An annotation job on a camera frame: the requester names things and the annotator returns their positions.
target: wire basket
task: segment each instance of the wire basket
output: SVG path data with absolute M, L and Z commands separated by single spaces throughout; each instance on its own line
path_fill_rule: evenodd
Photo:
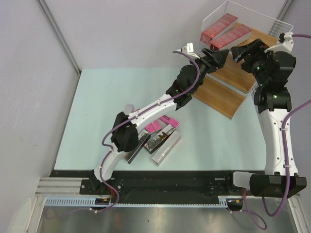
M 210 27 L 226 13 L 238 17 L 239 23 L 245 24 L 248 27 L 275 38 L 278 38 L 281 33 L 291 32 L 293 29 L 291 24 L 265 16 L 234 2 L 226 1 L 203 20 L 201 32 L 205 31 L 205 29 Z M 199 49 L 202 49 L 202 46 L 204 45 L 200 42 Z

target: white wall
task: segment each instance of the white wall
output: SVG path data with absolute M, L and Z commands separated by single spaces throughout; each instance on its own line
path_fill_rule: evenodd
M 286 22 L 293 24 L 294 33 L 311 34 L 310 10 L 310 0 L 295 1 L 284 19 Z M 293 108 L 311 99 L 310 52 L 310 39 L 294 38 L 292 54 L 297 58 L 297 65 L 287 85 L 292 96 Z M 301 196 L 311 222 L 311 105 L 294 114 L 291 123 L 295 162 L 299 175 L 307 177 L 308 186 L 301 192 Z
M 0 232 L 57 149 L 77 77 L 35 0 L 0 7 Z
M 285 0 L 234 0 L 277 17 Z M 225 0 L 47 0 L 80 68 L 171 67 Z

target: white table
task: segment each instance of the white table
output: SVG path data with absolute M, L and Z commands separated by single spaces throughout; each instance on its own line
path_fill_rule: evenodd
M 142 108 L 172 85 L 178 68 L 84 69 L 74 97 L 55 170 L 91 170 L 107 148 L 103 136 L 126 104 Z M 181 140 L 157 167 L 142 149 L 116 170 L 263 170 L 265 143 L 248 98 L 232 120 L 197 99 L 167 114 L 180 122 Z

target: wooden board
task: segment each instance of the wooden board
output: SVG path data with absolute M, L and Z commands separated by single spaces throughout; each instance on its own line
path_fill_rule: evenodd
M 244 100 L 244 96 L 207 76 L 193 96 L 229 119 Z
M 245 42 L 239 44 L 239 46 L 247 45 L 250 42 L 256 40 L 257 38 L 260 38 L 268 46 L 275 45 L 277 42 L 277 39 L 272 36 L 264 34 L 255 29 L 252 29 L 252 31 L 253 32 L 250 38 L 246 40 Z M 215 73 L 213 73 L 213 76 L 215 76 L 216 78 L 224 81 L 225 83 L 235 87 L 236 89 L 244 93 L 247 93 L 250 90 L 250 88 L 252 87 L 255 81 L 254 76 L 242 70 L 241 64 L 240 63 L 236 64 L 232 60 L 231 55 L 227 57 L 225 66 L 222 69 L 219 69 Z

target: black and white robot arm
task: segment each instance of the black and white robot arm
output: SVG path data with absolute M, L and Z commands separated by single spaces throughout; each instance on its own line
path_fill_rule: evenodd
M 111 178 L 122 157 L 138 145 L 138 135 L 148 124 L 169 111 L 176 111 L 185 106 L 192 99 L 192 94 L 203 84 L 206 74 L 224 66 L 229 50 L 214 52 L 203 49 L 204 55 L 199 57 L 193 52 L 193 45 L 187 44 L 181 50 L 177 50 L 177 53 L 191 57 L 197 66 L 194 64 L 183 66 L 172 86 L 153 103 L 129 115 L 124 112 L 117 115 L 113 126 L 115 130 L 111 131 L 111 152 L 104 158 L 102 164 L 94 169 L 97 180 L 107 181 Z
M 242 69 L 256 78 L 257 84 L 251 94 L 266 143 L 267 156 L 264 175 L 234 172 L 233 184 L 250 190 L 254 196 L 281 198 L 288 168 L 291 183 L 289 198 L 305 188 L 307 182 L 306 178 L 298 176 L 294 162 L 290 119 L 285 128 L 282 126 L 283 120 L 292 110 L 291 96 L 285 87 L 296 64 L 296 59 L 290 54 L 293 48 L 292 33 L 282 34 L 279 41 L 280 44 L 268 47 L 258 39 L 246 46 L 231 49 L 234 61 L 244 59 Z M 283 143 L 283 131 L 286 144 Z M 288 151 L 288 165 L 285 164 L 285 147 Z

